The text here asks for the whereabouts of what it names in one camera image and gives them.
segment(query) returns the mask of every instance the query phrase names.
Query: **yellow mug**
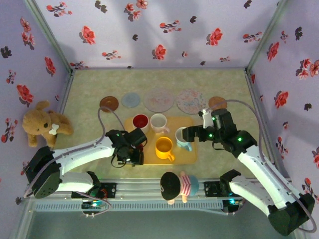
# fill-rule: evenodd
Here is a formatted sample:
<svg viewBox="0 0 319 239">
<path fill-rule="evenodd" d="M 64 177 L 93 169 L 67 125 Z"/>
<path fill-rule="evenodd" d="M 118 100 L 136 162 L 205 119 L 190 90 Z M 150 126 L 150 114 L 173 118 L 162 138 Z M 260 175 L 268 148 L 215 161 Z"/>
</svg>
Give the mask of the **yellow mug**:
<svg viewBox="0 0 319 239">
<path fill-rule="evenodd" d="M 167 137 L 160 137 L 156 141 L 155 152 L 160 159 L 169 159 L 171 162 L 175 160 L 175 156 L 172 153 L 173 142 Z"/>
</svg>

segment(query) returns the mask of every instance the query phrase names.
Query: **teddy bear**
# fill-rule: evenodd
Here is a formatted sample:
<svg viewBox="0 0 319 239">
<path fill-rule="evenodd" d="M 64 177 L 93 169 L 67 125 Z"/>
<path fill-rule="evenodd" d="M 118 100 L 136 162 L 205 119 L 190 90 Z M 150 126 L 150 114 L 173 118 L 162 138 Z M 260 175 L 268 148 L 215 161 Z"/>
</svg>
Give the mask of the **teddy bear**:
<svg viewBox="0 0 319 239">
<path fill-rule="evenodd" d="M 53 148 L 58 133 L 71 135 L 73 128 L 69 119 L 54 111 L 44 111 L 49 107 L 49 101 L 40 101 L 36 104 L 35 109 L 29 110 L 24 116 L 22 127 L 28 136 L 28 145 L 37 146 L 37 135 L 42 135 L 46 143 Z"/>
<path fill-rule="evenodd" d="M 183 171 L 179 177 L 172 172 L 166 172 L 160 179 L 161 195 L 170 205 L 175 203 L 175 198 L 179 195 L 182 196 L 183 203 L 187 203 L 187 197 L 194 196 L 198 189 L 198 179 L 195 176 L 186 175 Z"/>
</svg>

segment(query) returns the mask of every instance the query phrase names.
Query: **yellow tray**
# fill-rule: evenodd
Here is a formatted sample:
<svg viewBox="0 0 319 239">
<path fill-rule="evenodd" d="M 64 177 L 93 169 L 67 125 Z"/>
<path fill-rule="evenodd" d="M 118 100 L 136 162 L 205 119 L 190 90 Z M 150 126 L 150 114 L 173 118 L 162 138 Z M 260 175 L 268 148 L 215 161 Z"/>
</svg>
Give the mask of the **yellow tray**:
<svg viewBox="0 0 319 239">
<path fill-rule="evenodd" d="M 124 128 L 127 132 L 131 132 L 133 128 L 133 118 L 125 120 Z M 183 165 L 194 164 L 197 161 L 197 148 L 196 143 L 191 143 L 193 148 L 192 152 L 188 152 L 184 148 L 179 148 L 176 145 L 175 132 L 180 127 L 193 126 L 194 122 L 191 117 L 167 117 L 167 127 L 170 129 L 170 133 L 154 133 L 150 127 L 149 132 L 146 134 L 148 143 L 144 148 L 144 165 Z M 155 154 L 155 143 L 159 137 L 166 136 L 173 142 L 173 154 L 175 155 L 174 162 L 170 162 L 168 159 L 160 159 Z"/>
</svg>

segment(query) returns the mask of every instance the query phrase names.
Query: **black hat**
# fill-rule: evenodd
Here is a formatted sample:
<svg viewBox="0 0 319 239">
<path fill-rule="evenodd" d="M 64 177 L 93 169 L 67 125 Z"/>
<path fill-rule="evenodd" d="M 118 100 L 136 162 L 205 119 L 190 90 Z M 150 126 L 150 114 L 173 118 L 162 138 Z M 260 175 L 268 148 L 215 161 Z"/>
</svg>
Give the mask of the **black hat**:
<svg viewBox="0 0 319 239">
<path fill-rule="evenodd" d="M 179 177 L 172 172 L 166 172 L 160 179 L 160 191 L 167 201 L 176 198 L 180 193 Z"/>
</svg>

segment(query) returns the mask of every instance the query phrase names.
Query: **brown plate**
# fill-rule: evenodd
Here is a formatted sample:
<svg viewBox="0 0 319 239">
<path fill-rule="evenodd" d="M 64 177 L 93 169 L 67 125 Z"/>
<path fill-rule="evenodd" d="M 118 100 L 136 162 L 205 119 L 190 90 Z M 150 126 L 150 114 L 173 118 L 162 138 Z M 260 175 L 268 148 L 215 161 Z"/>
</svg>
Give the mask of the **brown plate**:
<svg viewBox="0 0 319 239">
<path fill-rule="evenodd" d="M 223 101 L 225 101 L 224 98 L 219 97 L 219 96 L 214 96 L 214 97 L 209 99 L 208 105 L 209 105 L 209 107 L 212 107 L 215 104 L 218 104 L 218 103 L 223 102 Z M 227 102 L 222 103 L 221 105 L 214 107 L 213 110 L 215 111 L 218 109 L 225 109 L 225 108 L 227 108 Z"/>
<path fill-rule="evenodd" d="M 100 107 L 106 106 L 115 111 L 119 107 L 119 101 L 114 96 L 106 96 L 100 101 Z M 102 111 L 109 113 L 108 109 L 102 109 Z"/>
</svg>

